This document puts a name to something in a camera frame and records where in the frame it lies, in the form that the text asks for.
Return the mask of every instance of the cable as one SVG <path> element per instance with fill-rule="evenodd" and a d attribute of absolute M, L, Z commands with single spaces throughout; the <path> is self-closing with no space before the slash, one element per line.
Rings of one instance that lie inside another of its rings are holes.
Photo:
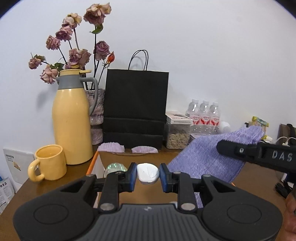
<path fill-rule="evenodd" d="M 280 137 L 280 138 L 278 138 L 278 139 L 276 139 L 275 141 L 274 141 L 274 144 L 276 144 L 280 139 L 282 139 L 282 138 L 286 138 L 286 139 L 288 139 L 288 137 Z"/>
<path fill-rule="evenodd" d="M 132 62 L 133 58 L 134 58 L 139 52 L 141 52 L 141 51 L 144 52 L 144 54 L 145 54 L 145 58 L 146 58 L 146 60 L 145 60 L 145 64 L 144 64 L 144 69 L 143 69 L 143 70 L 147 70 L 147 67 L 148 67 L 148 61 L 149 61 L 149 54 L 148 54 L 148 51 L 147 51 L 146 49 L 137 50 L 137 51 L 132 55 L 131 60 L 130 60 L 130 62 L 129 62 L 129 64 L 128 64 L 128 69 L 130 69 L 131 62 Z"/>
<path fill-rule="evenodd" d="M 287 142 L 289 142 L 290 139 L 295 139 L 295 140 L 296 140 L 296 138 L 294 138 L 294 137 L 289 137 L 289 138 L 287 139 Z"/>

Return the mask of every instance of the bag handle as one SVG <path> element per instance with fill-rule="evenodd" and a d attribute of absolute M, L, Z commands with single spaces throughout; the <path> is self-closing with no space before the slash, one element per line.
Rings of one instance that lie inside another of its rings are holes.
<path fill-rule="evenodd" d="M 133 58 L 140 52 L 144 52 L 145 54 L 145 64 L 144 64 L 144 69 L 143 70 L 147 70 L 147 67 L 148 67 L 148 61 L 149 61 L 149 54 L 148 54 L 148 51 L 146 49 L 140 49 L 140 50 L 137 50 L 136 52 L 134 52 L 133 56 L 131 57 L 131 60 L 128 64 L 128 70 L 130 69 L 130 66 L 131 66 L 131 62 L 133 60 Z"/>

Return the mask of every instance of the screw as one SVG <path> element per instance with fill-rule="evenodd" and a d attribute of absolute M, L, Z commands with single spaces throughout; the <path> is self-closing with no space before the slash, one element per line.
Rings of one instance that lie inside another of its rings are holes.
<path fill-rule="evenodd" d="M 101 204 L 100 209 L 102 209 L 103 211 L 110 211 L 114 209 L 114 205 L 112 203 L 106 202 Z"/>
<path fill-rule="evenodd" d="M 186 202 L 181 205 L 181 208 L 185 211 L 191 211 L 195 209 L 195 205 L 193 203 Z"/>

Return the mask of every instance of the gray thermos handle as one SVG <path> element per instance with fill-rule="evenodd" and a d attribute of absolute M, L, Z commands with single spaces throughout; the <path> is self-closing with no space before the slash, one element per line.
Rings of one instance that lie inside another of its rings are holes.
<path fill-rule="evenodd" d="M 98 102 L 99 86 L 98 86 L 97 79 L 94 77 L 80 78 L 80 82 L 87 82 L 87 81 L 91 81 L 94 83 L 94 104 L 89 108 L 89 115 L 91 115 L 94 112 L 94 109 L 96 108 L 96 103 Z"/>

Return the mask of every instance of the box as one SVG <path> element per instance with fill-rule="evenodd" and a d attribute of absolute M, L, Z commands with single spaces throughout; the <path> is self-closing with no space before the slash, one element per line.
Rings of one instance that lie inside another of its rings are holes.
<path fill-rule="evenodd" d="M 177 111 L 167 111 L 165 113 L 167 122 L 170 124 L 193 124 L 193 119 Z"/>

